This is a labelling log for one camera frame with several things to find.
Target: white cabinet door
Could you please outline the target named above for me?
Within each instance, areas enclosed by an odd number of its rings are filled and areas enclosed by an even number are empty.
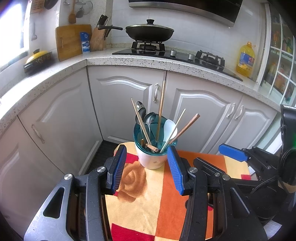
[[[20,236],[63,175],[16,119],[0,139],[0,210]]]
[[[167,73],[163,115],[180,120],[180,131],[196,114],[200,118],[178,138],[180,150],[208,153],[229,124],[242,94],[232,89],[183,74]]]
[[[210,153],[217,154],[222,143],[238,149],[251,148],[265,133],[276,113],[276,110],[262,102],[243,96],[231,123]]]
[[[133,141],[133,101],[141,101],[147,113],[158,113],[165,71],[119,66],[88,68],[91,93],[104,140]],[[157,103],[154,103],[155,85]]]
[[[86,69],[45,92],[21,113],[20,120],[43,153],[64,173],[84,174],[102,142]]]

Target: bottle label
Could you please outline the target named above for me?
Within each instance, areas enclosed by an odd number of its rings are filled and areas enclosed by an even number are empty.
[[[250,55],[241,52],[241,55],[239,57],[239,64],[238,66],[245,69],[245,70],[251,70],[254,64],[254,58]]]
[[[81,42],[81,45],[82,45],[82,53],[89,53],[90,52],[89,41]]]

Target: wooden chopstick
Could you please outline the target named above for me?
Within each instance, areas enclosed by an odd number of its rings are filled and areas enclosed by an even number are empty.
[[[161,115],[163,113],[163,100],[165,96],[165,80],[163,81],[163,88],[161,91],[161,99],[160,99],[160,105],[159,105],[159,113],[158,113],[158,123],[157,123],[157,131],[156,131],[156,141],[158,141],[159,138],[159,131],[160,131],[160,123],[161,123]]]
[[[177,140],[180,135],[182,135],[199,117],[200,115],[196,113],[196,115],[188,122],[188,124],[172,140],[170,140],[169,144]]]
[[[133,103],[133,108],[135,109],[136,115],[137,115],[137,117],[139,119],[139,123],[140,123],[140,126],[141,126],[141,128],[142,128],[142,130],[144,132],[145,138],[146,138],[148,144],[151,145],[151,141],[150,141],[150,139],[148,137],[148,134],[147,134],[146,128],[144,126],[143,120],[142,120],[142,118],[141,118],[141,116],[140,116],[140,114],[139,114],[139,112],[138,112],[138,110],[137,110],[137,108],[136,108],[136,106],[135,106],[135,104],[133,102],[133,98],[131,98],[131,102]]]
[[[155,152],[158,152],[158,148],[149,144],[146,144],[146,147],[148,147],[150,150],[153,150]]]
[[[165,144],[164,144],[163,147],[161,148],[160,153],[162,153],[163,150],[164,150],[164,149],[166,148],[166,146],[168,145],[168,143],[169,143],[169,141],[170,141],[170,138],[172,137],[172,135],[174,134],[175,130],[177,129],[177,125],[179,124],[179,122],[180,122],[180,120],[181,120],[181,117],[182,117],[182,115],[184,114],[185,110],[186,110],[186,109],[183,110],[182,114],[180,115],[179,119],[177,120],[175,128],[173,129],[173,131],[172,131],[172,133],[170,134],[169,138],[167,139],[167,141],[165,142]]]

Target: stove burner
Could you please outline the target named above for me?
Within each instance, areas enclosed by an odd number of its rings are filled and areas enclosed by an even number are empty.
[[[140,44],[140,49],[144,49],[146,48],[146,50],[155,50],[156,51],[156,46],[155,45],[146,45],[145,44]]]
[[[131,49],[132,51],[137,50],[143,52],[165,52],[165,45],[162,42],[135,41],[133,42]]]
[[[224,58],[213,55],[209,52],[203,52],[200,50],[196,53],[195,58],[200,61],[200,64],[207,67],[216,67],[217,70],[223,70],[225,66]]]

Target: rose pattern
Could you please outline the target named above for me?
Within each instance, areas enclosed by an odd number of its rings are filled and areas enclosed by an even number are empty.
[[[139,161],[124,165],[118,199],[121,201],[134,202],[147,188],[146,171]]]

